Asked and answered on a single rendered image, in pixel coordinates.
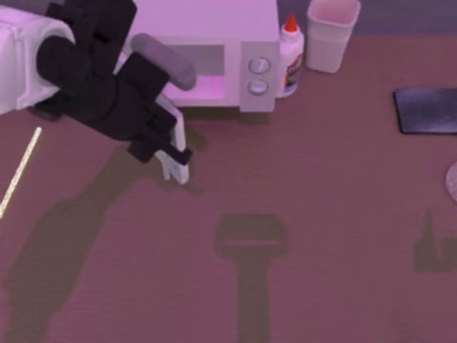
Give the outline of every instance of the microwave knob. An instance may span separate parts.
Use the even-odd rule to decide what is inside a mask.
[[[264,95],[268,91],[268,84],[264,81],[252,81],[248,89],[253,95]]]
[[[252,59],[249,62],[249,70],[255,74],[265,74],[270,70],[270,61],[263,57],[260,59]]]

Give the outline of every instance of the glue bottle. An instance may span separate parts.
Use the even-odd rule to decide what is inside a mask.
[[[290,14],[281,27],[281,56],[279,59],[279,87],[277,98],[292,95],[298,87],[298,72],[303,59],[305,36]]]

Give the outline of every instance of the white stick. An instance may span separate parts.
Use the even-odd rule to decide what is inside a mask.
[[[16,190],[16,186],[19,183],[19,180],[21,179],[22,173],[24,172],[24,169],[26,168],[27,162],[29,161],[32,152],[34,151],[35,145],[38,141],[38,138],[40,137],[40,134],[41,134],[41,127],[37,127],[35,129],[34,135],[30,139],[29,145],[27,146],[27,149],[24,152],[24,155],[22,156],[21,163],[19,163],[16,173],[14,173],[13,179],[11,180],[9,187],[6,190],[5,196],[0,203],[0,219],[2,219],[3,216],[5,215],[5,211],[6,211],[6,208],[8,207],[9,200],[11,199],[14,191]]]

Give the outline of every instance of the wooden table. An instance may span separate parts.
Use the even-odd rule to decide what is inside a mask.
[[[426,212],[457,234],[457,141],[402,136],[391,100],[456,86],[456,61],[456,37],[356,37],[338,74],[304,71],[269,116],[188,110],[186,187],[70,119],[2,116],[2,191],[43,126],[0,222],[2,341],[236,342],[236,267],[215,232],[258,214],[288,236],[268,269],[271,342],[457,342],[456,275],[413,270]]]

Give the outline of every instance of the glue bottle label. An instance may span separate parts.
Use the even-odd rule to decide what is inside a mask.
[[[284,91],[287,93],[294,91],[298,86],[298,71],[300,70],[302,60],[303,54],[300,54],[296,60],[287,67],[286,80],[284,82]]]

